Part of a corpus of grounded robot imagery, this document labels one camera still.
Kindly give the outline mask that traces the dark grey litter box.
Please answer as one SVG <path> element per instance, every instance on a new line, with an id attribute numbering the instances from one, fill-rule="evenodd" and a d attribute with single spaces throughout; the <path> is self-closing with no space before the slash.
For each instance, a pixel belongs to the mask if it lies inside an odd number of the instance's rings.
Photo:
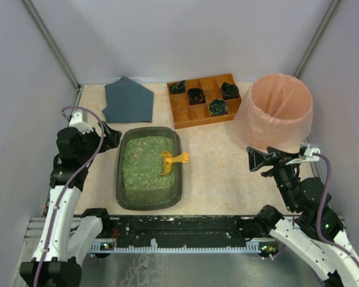
<path id="1" fill-rule="evenodd" d="M 175 163 L 163 175 L 163 151 L 182 153 L 178 133 L 168 127 L 141 127 L 124 134 L 115 173 L 115 198 L 123 209 L 166 209 L 181 200 L 182 164 Z"/>

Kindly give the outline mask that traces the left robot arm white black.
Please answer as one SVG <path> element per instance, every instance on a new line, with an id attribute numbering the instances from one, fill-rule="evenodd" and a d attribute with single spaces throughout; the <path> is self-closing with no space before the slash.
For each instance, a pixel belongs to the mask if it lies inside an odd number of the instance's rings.
<path id="1" fill-rule="evenodd" d="M 98 235 L 110 229 L 105 208 L 86 209 L 72 226 L 74 211 L 94 157 L 117 148 L 122 133 L 100 121 L 101 133 L 87 124 L 73 124 L 57 133 L 58 154 L 50 175 L 44 228 L 32 258 L 20 265 L 28 286 L 79 286 L 82 264 Z"/>

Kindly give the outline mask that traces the yellow litter scoop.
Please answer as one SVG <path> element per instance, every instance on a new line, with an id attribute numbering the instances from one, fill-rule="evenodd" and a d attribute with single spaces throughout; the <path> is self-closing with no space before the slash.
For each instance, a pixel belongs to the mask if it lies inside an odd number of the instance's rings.
<path id="1" fill-rule="evenodd" d="M 160 155 L 163 159 L 163 172 L 160 173 L 159 176 L 168 175 L 175 163 L 188 163 L 190 159 L 190 155 L 187 152 L 183 152 L 176 157 L 174 157 L 169 151 L 163 151 Z"/>

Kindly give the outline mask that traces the trash bin with pink bag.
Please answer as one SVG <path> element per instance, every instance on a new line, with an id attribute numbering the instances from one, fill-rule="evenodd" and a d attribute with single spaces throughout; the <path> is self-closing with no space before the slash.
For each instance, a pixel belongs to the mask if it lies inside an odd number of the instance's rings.
<path id="1" fill-rule="evenodd" d="M 271 146 L 297 152 L 311 132 L 313 115 L 313 98 L 302 81 L 270 74 L 247 90 L 233 119 L 232 131 L 242 147 L 264 151 Z"/>

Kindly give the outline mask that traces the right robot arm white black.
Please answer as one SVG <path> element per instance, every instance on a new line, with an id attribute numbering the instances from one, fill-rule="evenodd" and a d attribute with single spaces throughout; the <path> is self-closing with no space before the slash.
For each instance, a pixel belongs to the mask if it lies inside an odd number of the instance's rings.
<path id="1" fill-rule="evenodd" d="M 319 148 L 303 143 L 297 153 L 271 146 L 266 152 L 247 147 L 249 170 L 262 167 L 264 178 L 273 178 L 286 208 L 298 213 L 288 221 L 275 207 L 265 205 L 254 217 L 261 234 L 279 240 L 299 256 L 322 281 L 324 286 L 359 286 L 359 256 L 349 242 L 345 226 L 328 205 L 331 196 L 331 163 Z M 324 160 L 326 180 L 299 177 L 302 163 Z"/>

